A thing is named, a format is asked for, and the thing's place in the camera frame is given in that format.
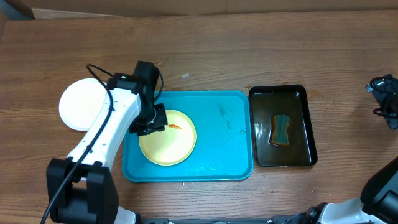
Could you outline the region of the white plate with long stain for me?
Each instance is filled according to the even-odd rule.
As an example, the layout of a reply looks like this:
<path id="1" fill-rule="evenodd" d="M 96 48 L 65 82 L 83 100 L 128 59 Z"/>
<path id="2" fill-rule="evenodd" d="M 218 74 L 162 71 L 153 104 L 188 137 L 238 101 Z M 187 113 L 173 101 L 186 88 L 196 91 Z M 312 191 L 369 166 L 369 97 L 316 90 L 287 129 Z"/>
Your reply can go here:
<path id="1" fill-rule="evenodd" d="M 101 110 L 106 90 L 95 78 L 71 84 L 62 94 L 58 110 L 62 121 L 77 131 L 87 131 Z"/>

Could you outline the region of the green yellow sponge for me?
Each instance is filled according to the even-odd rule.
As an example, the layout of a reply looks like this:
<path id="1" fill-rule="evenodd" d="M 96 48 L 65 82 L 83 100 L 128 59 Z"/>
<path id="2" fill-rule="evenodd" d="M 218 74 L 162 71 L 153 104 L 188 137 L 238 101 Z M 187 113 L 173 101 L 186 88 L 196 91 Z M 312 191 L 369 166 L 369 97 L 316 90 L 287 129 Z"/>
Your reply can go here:
<path id="1" fill-rule="evenodd" d="M 289 116 L 284 114 L 274 115 L 271 119 L 271 135 L 269 142 L 276 146 L 288 146 L 289 126 Z"/>

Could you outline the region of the yellow plate with stain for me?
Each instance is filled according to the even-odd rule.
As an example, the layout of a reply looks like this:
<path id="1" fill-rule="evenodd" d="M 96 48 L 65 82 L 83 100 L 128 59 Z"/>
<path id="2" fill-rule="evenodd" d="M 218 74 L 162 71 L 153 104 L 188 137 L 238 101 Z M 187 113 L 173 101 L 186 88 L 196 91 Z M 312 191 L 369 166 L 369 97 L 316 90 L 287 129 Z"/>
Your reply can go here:
<path id="1" fill-rule="evenodd" d="M 168 125 L 163 131 L 139 137 L 145 157 L 161 166 L 184 161 L 193 151 L 197 132 L 191 119 L 177 110 L 165 110 Z"/>

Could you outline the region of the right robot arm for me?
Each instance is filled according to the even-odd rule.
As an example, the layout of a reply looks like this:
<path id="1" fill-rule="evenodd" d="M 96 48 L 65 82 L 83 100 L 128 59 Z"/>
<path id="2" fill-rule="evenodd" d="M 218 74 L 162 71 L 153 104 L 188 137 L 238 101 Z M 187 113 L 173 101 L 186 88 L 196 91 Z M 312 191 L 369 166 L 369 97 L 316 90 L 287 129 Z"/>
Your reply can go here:
<path id="1" fill-rule="evenodd" d="M 366 86 L 379 103 L 373 113 L 397 130 L 397 79 L 391 74 L 373 78 Z M 323 202 L 292 216 L 273 216 L 267 224 L 397 223 L 397 159 L 373 175 L 359 198 Z"/>

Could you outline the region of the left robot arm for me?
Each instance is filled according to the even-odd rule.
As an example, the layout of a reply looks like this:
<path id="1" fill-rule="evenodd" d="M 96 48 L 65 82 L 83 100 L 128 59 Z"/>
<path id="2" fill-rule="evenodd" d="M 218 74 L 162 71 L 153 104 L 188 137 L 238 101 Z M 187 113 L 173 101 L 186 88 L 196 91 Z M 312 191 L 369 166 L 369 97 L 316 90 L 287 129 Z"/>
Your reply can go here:
<path id="1" fill-rule="evenodd" d="M 104 103 L 84 138 L 66 159 L 53 158 L 46 170 L 49 204 L 41 222 L 141 223 L 122 208 L 111 168 L 126 133 L 145 136 L 167 125 L 164 104 L 156 101 L 160 70 L 139 61 L 131 75 L 112 74 L 101 86 Z"/>

